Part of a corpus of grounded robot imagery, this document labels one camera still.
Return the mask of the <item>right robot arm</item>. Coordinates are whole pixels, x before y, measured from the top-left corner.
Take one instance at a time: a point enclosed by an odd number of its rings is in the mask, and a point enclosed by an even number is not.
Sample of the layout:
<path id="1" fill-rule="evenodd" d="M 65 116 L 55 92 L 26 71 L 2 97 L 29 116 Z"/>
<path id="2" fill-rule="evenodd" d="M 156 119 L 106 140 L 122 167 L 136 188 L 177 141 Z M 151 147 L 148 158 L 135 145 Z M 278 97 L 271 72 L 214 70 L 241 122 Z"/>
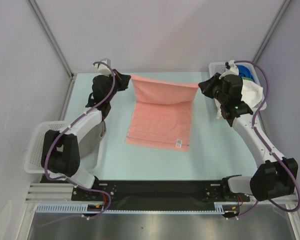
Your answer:
<path id="1" fill-rule="evenodd" d="M 221 197 L 232 201 L 238 193 L 243 193 L 261 202 L 293 194 L 298 163 L 278 151 L 257 125 L 253 110 L 242 100 L 243 79 L 216 73 L 198 87 L 203 95 L 220 104 L 221 116 L 245 142 L 257 166 L 253 176 L 223 178 Z"/>

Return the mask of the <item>grey terry towel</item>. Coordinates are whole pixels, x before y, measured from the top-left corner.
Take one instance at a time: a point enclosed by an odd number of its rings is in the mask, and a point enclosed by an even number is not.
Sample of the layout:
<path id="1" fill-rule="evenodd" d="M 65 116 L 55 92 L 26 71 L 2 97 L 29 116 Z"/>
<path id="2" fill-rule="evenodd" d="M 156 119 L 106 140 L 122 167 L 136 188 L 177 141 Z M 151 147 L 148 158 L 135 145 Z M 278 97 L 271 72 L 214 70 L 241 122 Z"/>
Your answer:
<path id="1" fill-rule="evenodd" d="M 107 132 L 106 123 L 102 121 L 94 126 L 79 142 L 79 155 L 80 158 L 85 158 L 90 155 L 96 147 L 100 145 L 101 140 Z"/>

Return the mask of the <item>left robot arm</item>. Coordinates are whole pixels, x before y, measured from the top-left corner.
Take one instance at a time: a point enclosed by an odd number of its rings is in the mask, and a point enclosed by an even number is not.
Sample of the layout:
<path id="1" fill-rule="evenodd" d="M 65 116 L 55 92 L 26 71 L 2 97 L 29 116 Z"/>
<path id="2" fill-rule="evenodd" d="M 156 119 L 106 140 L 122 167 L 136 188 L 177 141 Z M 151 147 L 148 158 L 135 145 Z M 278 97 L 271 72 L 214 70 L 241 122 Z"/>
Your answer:
<path id="1" fill-rule="evenodd" d="M 111 100 L 117 92 L 128 89 L 131 76 L 116 69 L 103 70 L 92 80 L 83 113 L 60 130 L 48 130 L 44 135 L 41 166 L 49 180 L 66 179 L 83 187 L 82 194 L 89 200 L 100 195 L 98 178 L 81 163 L 84 155 L 80 145 L 88 135 L 101 140 L 106 133 L 105 119 L 111 110 Z"/>

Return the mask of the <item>pink towel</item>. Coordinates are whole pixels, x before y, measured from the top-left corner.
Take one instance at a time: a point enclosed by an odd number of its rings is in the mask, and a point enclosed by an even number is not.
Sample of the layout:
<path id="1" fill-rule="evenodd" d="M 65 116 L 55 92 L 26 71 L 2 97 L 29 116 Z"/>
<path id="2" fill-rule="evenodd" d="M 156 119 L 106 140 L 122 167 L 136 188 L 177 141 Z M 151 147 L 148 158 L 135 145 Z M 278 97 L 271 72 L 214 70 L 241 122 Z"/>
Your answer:
<path id="1" fill-rule="evenodd" d="M 126 143 L 187 152 L 196 83 L 161 81 L 132 75 L 135 106 Z"/>

